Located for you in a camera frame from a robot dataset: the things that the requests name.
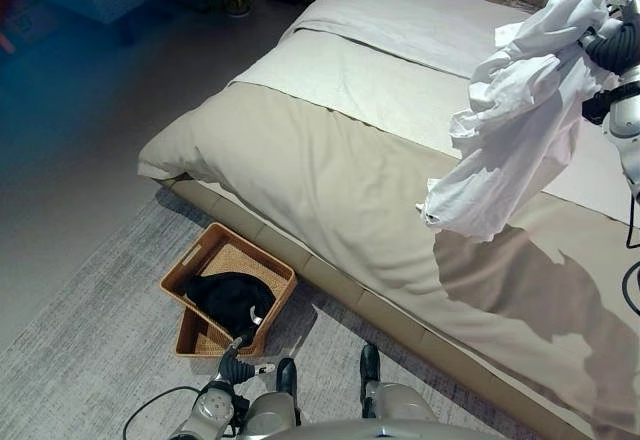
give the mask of white cloth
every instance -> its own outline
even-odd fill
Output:
[[[333,33],[469,78],[495,51],[494,29],[526,16],[483,0],[316,0],[283,40],[300,29]]]
[[[491,240],[566,167],[581,103],[609,76],[577,44],[589,27],[617,27],[604,0],[549,0],[510,42],[513,27],[497,31],[496,43],[506,46],[476,68],[470,108],[451,120],[462,160],[429,189],[421,208],[427,225]]]

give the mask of bed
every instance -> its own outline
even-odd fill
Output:
[[[469,68],[491,53],[495,27],[528,13],[485,0],[386,1],[396,0],[329,0],[338,16],[328,22],[327,2],[312,4],[267,56],[151,139],[139,173],[542,437],[637,438],[640,319],[620,294],[637,257],[624,248],[616,152],[587,130],[597,150],[583,148],[586,166],[491,242],[427,228],[415,204],[427,178],[456,165],[447,127],[465,107]],[[439,39],[416,43],[431,38],[419,18],[443,9],[465,27],[429,17]],[[598,165],[606,186],[587,184],[582,201],[576,180]]]

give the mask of black cloth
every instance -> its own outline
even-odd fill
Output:
[[[185,293],[233,338],[248,335],[245,344],[251,343],[258,329],[251,320],[251,307],[255,316],[264,318],[275,302],[262,280],[239,272],[194,275],[185,284]]]

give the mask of plant pot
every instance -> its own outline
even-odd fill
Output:
[[[231,0],[225,5],[225,12],[232,18],[243,18],[251,13],[253,0]]]
[[[231,18],[244,18],[251,13],[251,5],[244,7],[228,6],[225,9],[227,16]]]

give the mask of gray rug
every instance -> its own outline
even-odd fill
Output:
[[[211,219],[160,190],[108,239],[5,352],[0,353],[0,438],[114,439],[144,401],[177,385],[203,386],[216,362],[173,353],[181,307],[159,279]],[[271,327],[266,358],[291,355],[303,421],[357,418],[365,340],[382,354],[384,381],[414,387],[442,422],[508,438],[537,438],[322,292],[300,283]],[[238,388],[249,399],[275,374]],[[186,418],[177,392],[132,424],[130,439],[163,439]]]

